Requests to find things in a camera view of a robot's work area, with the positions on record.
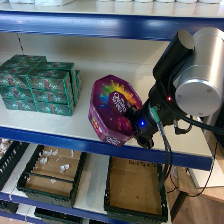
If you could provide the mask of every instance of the green package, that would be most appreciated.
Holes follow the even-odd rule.
[[[27,74],[31,68],[7,68],[0,67],[0,85],[29,88]]]
[[[10,67],[10,68],[35,68],[39,62],[33,61],[14,61],[8,60],[2,64],[3,67]]]
[[[65,92],[52,92],[36,89],[32,89],[32,93],[33,98],[40,102],[68,104],[71,100],[73,100],[71,88],[68,89],[67,94]]]
[[[12,61],[30,61],[30,62],[46,62],[46,56],[35,56],[35,55],[22,55],[22,54],[16,54],[12,58],[10,58]]]
[[[3,102],[8,110],[37,111],[33,100],[15,100],[3,98]]]
[[[64,116],[72,116],[75,110],[73,100],[70,102],[70,104],[54,104],[54,103],[43,103],[36,101],[36,105],[39,112],[64,115]]]
[[[30,89],[20,87],[0,86],[0,95],[2,98],[33,100]]]
[[[66,71],[33,69],[28,74],[30,87],[47,91],[64,91],[71,88],[69,73]]]
[[[81,94],[81,90],[80,89],[74,90],[74,88],[73,88],[73,98],[74,98],[75,106],[77,105],[77,103],[79,101],[80,94]]]
[[[69,72],[70,82],[76,81],[75,64],[65,62],[40,62],[37,66],[38,69],[48,70],[62,70]]]

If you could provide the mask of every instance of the white item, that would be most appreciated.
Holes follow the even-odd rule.
[[[176,1],[180,3],[187,3],[187,4],[197,2],[197,0],[176,0]]]
[[[153,0],[135,0],[136,2],[152,2]]]
[[[158,2],[158,1],[155,1],[153,2],[153,14],[155,15],[171,15],[173,14],[173,9],[174,9],[174,5],[176,3],[174,2],[170,2],[170,3],[167,3],[167,4],[164,4],[162,2]]]
[[[53,156],[56,156],[57,154],[58,154],[58,149],[55,150],[54,152],[52,152],[52,155],[53,155]]]
[[[114,1],[96,1],[97,12],[113,12],[114,11]]]
[[[214,15],[217,15],[219,12],[219,6],[221,6],[221,4],[197,3],[197,7],[195,9],[195,15],[206,16],[206,17],[213,16],[214,17]]]
[[[63,166],[60,166],[60,173],[63,173],[65,170],[67,170],[69,168],[69,164],[65,164]]]
[[[138,14],[151,14],[153,9],[153,2],[134,2],[134,13]]]
[[[175,2],[175,0],[156,0],[157,2]]]
[[[10,3],[34,4],[35,0],[9,0]]]
[[[115,0],[116,2],[131,2],[132,0]]]
[[[41,160],[40,160],[40,164],[46,164],[47,163],[47,157],[46,158],[42,158]]]
[[[114,11],[118,13],[132,13],[133,11],[133,2],[129,1],[115,1],[114,2]]]
[[[9,148],[9,143],[8,142],[2,142],[1,143],[1,150],[3,153]]]
[[[9,142],[9,139],[7,139],[7,138],[2,138],[2,142]]]
[[[174,5],[175,16],[193,16],[195,13],[195,9],[197,7],[197,3],[192,4],[182,4],[180,2],[176,2]]]
[[[52,154],[52,149],[50,151],[43,151],[44,156],[50,156]]]
[[[213,4],[213,3],[220,3],[222,0],[198,0],[199,2],[203,2],[203,3],[209,3],[209,4]]]
[[[59,6],[66,5],[74,0],[35,0],[35,5],[39,6]]]
[[[210,171],[189,169],[191,177],[194,181],[196,188],[203,188],[208,180]],[[223,187],[224,186],[224,174],[219,166],[219,163],[215,160],[212,174],[208,181],[207,187]]]

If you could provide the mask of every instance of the white shelf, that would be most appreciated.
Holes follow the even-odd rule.
[[[83,79],[82,92],[72,117],[57,116],[39,112],[7,110],[2,99],[0,99],[0,126],[33,131],[37,133],[99,141],[98,136],[88,120],[89,101],[94,82],[97,79],[111,73],[128,81],[142,99],[142,102],[146,101],[148,91],[155,83],[153,76],[150,76],[148,73],[136,72],[134,74],[126,71],[113,71],[113,67],[117,66],[116,63],[105,63],[105,66],[111,67],[100,70],[83,68],[81,71]],[[183,121],[179,123],[180,127],[188,126],[188,124]],[[192,130],[186,135],[179,136],[175,135],[173,126],[165,127],[165,131],[174,153],[176,152],[185,155],[211,157],[209,147],[202,131],[199,128],[193,127]],[[163,141],[158,132],[153,136],[153,140],[155,143],[153,149],[164,151]],[[131,139],[126,143],[126,145],[131,147],[139,147],[135,139]],[[74,149],[82,150],[82,146],[78,145],[77,147],[79,148],[74,146]]]
[[[224,16],[223,3],[162,3],[150,2],[139,3],[96,0],[77,0],[64,6],[43,7],[34,4],[0,4],[2,11],[22,12],[50,12],[50,13],[88,13],[88,14],[117,14],[117,15],[144,15],[144,16],[176,16],[176,17],[212,17],[222,18]]]

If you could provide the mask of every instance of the metal shelf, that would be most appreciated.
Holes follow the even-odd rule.
[[[61,7],[0,5],[0,32],[171,40],[178,29],[224,30],[222,4],[98,2],[78,0]]]
[[[109,219],[106,215],[106,212],[104,211],[103,202],[109,164],[108,156],[88,154],[73,209],[33,201],[30,200],[23,192],[18,191],[16,188],[18,178],[25,169],[25,166],[36,149],[36,146],[37,145],[35,144],[30,144],[28,146],[21,161],[15,167],[12,176],[9,178],[5,187],[2,189],[1,193],[8,196],[8,201],[31,205],[83,218],[99,220],[111,224],[127,224],[126,222]]]
[[[155,82],[153,76],[148,73],[133,74],[108,69],[109,71],[92,68],[82,70],[82,93],[72,117],[10,111],[5,109],[0,99],[0,137],[163,164],[165,149],[158,132],[153,136],[155,146],[150,150],[140,148],[135,139],[129,140],[121,148],[99,141],[88,120],[89,100],[95,80],[112,72],[128,81],[143,102],[147,100],[148,91]],[[188,126],[185,122],[180,122],[180,125],[183,128]],[[165,127],[165,131],[173,151],[173,165],[210,169],[212,156],[201,129],[193,127],[189,133],[182,136],[175,135],[172,126]]]

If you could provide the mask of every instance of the shelving unit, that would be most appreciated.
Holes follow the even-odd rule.
[[[82,187],[79,189],[73,209],[31,201],[16,190],[18,176],[35,147],[31,144],[0,192],[0,198],[80,217],[124,224],[108,219],[102,207],[109,156],[164,163],[164,146],[158,133],[153,138],[154,148],[148,151],[140,148],[133,139],[122,148],[100,142],[87,119],[92,85],[96,79],[105,75],[117,75],[130,82],[145,102],[148,91],[155,82],[152,68],[167,46],[164,42],[161,42],[160,47],[160,43],[150,43],[146,40],[170,41],[178,29],[186,29],[194,34],[203,27],[211,26],[224,31],[223,3],[142,4],[77,0],[62,7],[0,4],[0,32],[8,33],[0,40],[0,43],[3,41],[0,44],[1,62],[14,53],[40,55],[46,53],[49,61],[75,61],[77,69],[80,69],[83,74],[81,98],[71,118],[34,112],[7,111],[0,99],[0,137],[95,153],[90,156],[89,166],[93,170],[96,169],[95,173],[93,170],[84,170],[80,183]],[[33,41],[30,40],[29,34],[32,34]],[[73,38],[76,38],[77,43],[69,36],[76,36]],[[60,48],[60,51],[56,51],[54,45]],[[104,54],[104,48],[113,53],[109,56]],[[185,127],[187,124],[182,122],[180,125]],[[173,150],[174,165],[210,169],[212,157],[200,129],[193,127],[190,133],[178,137],[175,136],[173,127],[166,127],[165,130]],[[97,167],[97,161],[101,162],[103,167]],[[91,177],[97,172],[100,172],[102,182],[94,185]],[[31,210],[28,219],[27,221],[30,222],[35,221]]]
[[[79,183],[79,190],[77,193],[78,196],[76,198],[73,209],[33,201],[30,200],[23,192],[18,191],[16,188],[17,181],[27,162],[31,158],[34,150],[36,149],[36,146],[37,145],[35,144],[29,145],[24,156],[15,167],[5,187],[2,189],[0,199],[4,198],[4,200],[12,201],[14,203],[35,206],[51,211],[99,220],[111,224],[127,224],[126,222],[109,219],[106,215],[106,212],[104,211],[103,202],[106,189],[109,156],[88,154]]]
[[[77,0],[62,7],[1,4],[0,31],[171,40],[178,29],[191,33],[214,26],[223,30],[219,4],[112,2]]]

